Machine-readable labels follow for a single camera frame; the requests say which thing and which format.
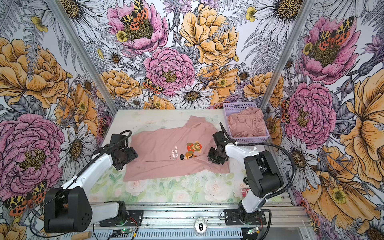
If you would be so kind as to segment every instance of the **folded clothes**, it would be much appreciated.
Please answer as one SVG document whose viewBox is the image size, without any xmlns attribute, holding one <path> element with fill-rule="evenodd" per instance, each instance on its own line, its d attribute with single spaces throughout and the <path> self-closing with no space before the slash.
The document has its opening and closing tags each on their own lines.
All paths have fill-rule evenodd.
<svg viewBox="0 0 384 240">
<path fill-rule="evenodd" d="M 260 108 L 248 107 L 239 113 L 228 116 L 228 125 L 232 137 L 265 136 L 263 111 Z"/>
</svg>

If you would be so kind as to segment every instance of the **pink peony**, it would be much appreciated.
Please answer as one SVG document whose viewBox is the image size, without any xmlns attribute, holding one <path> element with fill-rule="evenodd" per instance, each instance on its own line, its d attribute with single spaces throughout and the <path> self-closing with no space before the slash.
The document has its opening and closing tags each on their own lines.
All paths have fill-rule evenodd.
<svg viewBox="0 0 384 240">
<path fill-rule="evenodd" d="M 290 98 L 288 115 L 287 135 L 300 138 L 308 149 L 321 147 L 336 124 L 331 93 L 321 83 L 300 83 Z"/>
<path fill-rule="evenodd" d="M 0 123 L 0 197 L 4 201 L 26 195 L 42 181 L 52 187 L 61 176 L 58 168 L 64 134 L 41 115 L 24 114 Z"/>
<path fill-rule="evenodd" d="M 321 17 L 305 36 L 305 46 L 302 57 L 298 58 L 296 70 L 299 73 L 309 76 L 313 81 L 322 81 L 329 85 L 336 82 L 346 74 L 356 61 L 358 54 L 354 54 L 356 42 L 360 31 L 356 30 L 356 20 L 349 30 L 350 36 L 341 45 L 330 44 L 327 49 L 320 50 L 319 33 L 338 29 L 343 22 L 330 22 L 329 19 Z"/>
<path fill-rule="evenodd" d="M 164 88 L 163 93 L 175 95 L 175 91 L 195 80 L 192 60 L 172 48 L 159 48 L 143 62 L 149 78 L 156 86 Z"/>
<path fill-rule="evenodd" d="M 108 24 L 112 26 L 109 28 L 110 33 L 117 36 L 116 41 L 121 42 L 129 53 L 138 55 L 164 46 L 167 43 L 169 28 L 166 17 L 161 18 L 153 4 L 149 6 L 144 0 L 143 3 L 144 8 L 148 9 L 148 19 L 140 24 L 138 30 L 126 28 L 120 20 L 134 11 L 132 2 L 130 7 L 124 3 L 123 8 L 116 6 L 107 10 Z"/>
</svg>

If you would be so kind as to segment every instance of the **floral tablecloth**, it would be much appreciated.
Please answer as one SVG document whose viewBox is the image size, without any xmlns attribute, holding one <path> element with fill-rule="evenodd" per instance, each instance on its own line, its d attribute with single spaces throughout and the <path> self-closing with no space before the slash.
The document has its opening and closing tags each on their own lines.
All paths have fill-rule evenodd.
<svg viewBox="0 0 384 240">
<path fill-rule="evenodd" d="M 205 117 L 220 129 L 225 123 L 223 110 L 119 110 L 104 139 L 111 134 L 130 129 L 133 134 L 159 128 L 183 126 L 190 116 Z M 181 177 L 168 177 L 123 182 L 129 166 L 117 171 L 111 167 L 91 189 L 91 202 L 123 200 L 135 202 L 238 202 L 248 191 L 243 183 L 244 163 L 230 159 L 230 173 L 217 174 L 208 170 Z"/>
</svg>

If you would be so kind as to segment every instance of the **wire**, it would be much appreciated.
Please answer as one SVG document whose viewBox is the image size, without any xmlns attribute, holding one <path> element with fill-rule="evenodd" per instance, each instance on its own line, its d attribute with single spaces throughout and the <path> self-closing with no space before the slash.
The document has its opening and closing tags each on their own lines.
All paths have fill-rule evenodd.
<svg viewBox="0 0 384 240">
<path fill-rule="evenodd" d="M 228 140 L 233 143 L 234 145 L 237 145 L 237 146 L 243 146 L 243 147 L 248 147 L 248 146 L 271 146 L 271 147 L 275 147 L 277 149 L 279 149 L 280 151 L 282 151 L 285 155 L 288 156 L 289 160 L 291 161 L 291 165 L 292 165 L 292 175 L 291 175 L 291 178 L 289 179 L 288 183 L 282 188 L 280 189 L 279 191 L 277 192 L 274 192 L 274 193 L 271 193 L 267 196 L 265 196 L 265 199 L 270 199 L 271 197 L 275 197 L 275 196 L 278 196 L 282 193 L 284 193 L 285 191 L 287 191 L 293 184 L 293 181 L 295 180 L 295 177 L 296 177 L 296 164 L 295 164 L 295 160 L 293 159 L 292 155 L 283 147 L 280 147 L 279 145 L 276 145 L 276 144 L 273 144 L 273 143 L 269 143 L 269 142 L 254 142 L 254 143 L 236 143 L 227 133 L 227 131 L 225 130 L 225 128 L 223 127 L 223 124 L 220 123 L 220 126 L 221 126 L 221 130 L 224 132 L 224 134 L 227 136 Z"/>
<path fill-rule="evenodd" d="M 30 222 L 29 222 L 29 229 L 30 229 L 30 231 L 32 232 L 32 234 L 33 235 L 35 235 L 35 236 L 38 236 L 38 237 L 41 237 L 41 238 L 51 238 L 51 237 L 59 237 L 59 236 L 62 236 L 62 235 L 65 235 L 65 234 L 67 234 L 67 232 L 66 233 L 62 233 L 62 234 L 59 234 L 59 235 L 55 235 L 55 236 L 41 236 L 41 235 L 38 235 L 37 233 L 35 233 L 33 230 L 32 230 L 32 220 L 33 220 L 33 218 L 36 216 L 36 214 L 45 206 L 45 205 L 47 205 L 48 203 L 50 203 L 51 201 L 53 201 L 53 200 L 55 200 L 55 199 L 58 199 L 59 197 L 61 197 L 64 193 L 65 193 L 65 190 L 67 190 L 72 184 L 74 184 L 75 182 L 76 182 L 76 180 L 79 178 L 79 176 L 81 175 L 81 174 L 83 174 L 83 172 L 85 172 L 85 170 L 87 169 L 87 168 L 89 168 L 91 165 L 92 165 L 92 163 L 94 163 L 94 162 L 96 162 L 96 160 L 97 159 L 99 159 L 102 155 L 104 155 L 107 151 L 109 151 L 110 149 L 112 149 L 114 146 L 116 146 L 116 145 L 118 145 L 118 144 L 120 144 L 120 143 L 122 143 L 122 142 L 126 142 L 126 146 L 128 146 L 128 138 L 132 135 L 132 131 L 131 130 L 125 130 L 125 131 L 123 131 L 122 133 L 120 133 L 120 134 L 123 134 L 123 133 L 126 133 L 126 132 L 129 132 L 129 134 L 126 136 L 126 137 L 124 137 L 124 138 L 122 138 L 120 141 L 118 141 L 117 143 L 115 143 L 115 144 L 113 144 L 113 145 L 108 145 L 108 147 L 106 148 L 106 149 L 104 149 L 103 151 L 101 151 L 100 153 L 99 153 L 99 155 L 97 155 L 96 157 L 94 157 L 93 159 L 91 159 L 88 163 L 87 163 L 87 165 L 85 165 L 77 174 L 76 174 L 76 178 L 71 182 L 71 184 L 68 186 L 68 187 L 66 187 L 65 189 L 63 189 L 62 190 L 62 192 L 59 194 L 59 195 L 57 195 L 57 196 L 55 196 L 53 199 L 51 199 L 51 200 L 49 200 L 48 202 L 46 202 L 46 203 L 44 203 L 40 208 L 39 208 L 39 210 L 37 210 L 33 215 L 32 215 L 32 217 L 31 217 L 31 220 L 30 220 Z"/>
<path fill-rule="evenodd" d="M 96 240 L 99 240 L 97 237 L 96 237 L 96 233 L 95 233 L 95 225 L 92 224 L 92 229 L 93 229 L 93 235 L 95 236 Z"/>
</svg>

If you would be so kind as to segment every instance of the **mounting plate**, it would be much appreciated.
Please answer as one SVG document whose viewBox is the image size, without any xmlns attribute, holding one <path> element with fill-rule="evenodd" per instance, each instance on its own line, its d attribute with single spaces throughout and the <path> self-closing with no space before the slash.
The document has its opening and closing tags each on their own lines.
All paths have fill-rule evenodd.
<svg viewBox="0 0 384 240">
<path fill-rule="evenodd" d="M 229 226 L 233 225 L 266 225 L 266 219 L 263 211 L 255 213 L 255 216 L 251 218 L 249 224 L 244 224 L 240 221 L 240 215 L 237 209 L 225 209 L 225 224 Z"/>
</svg>

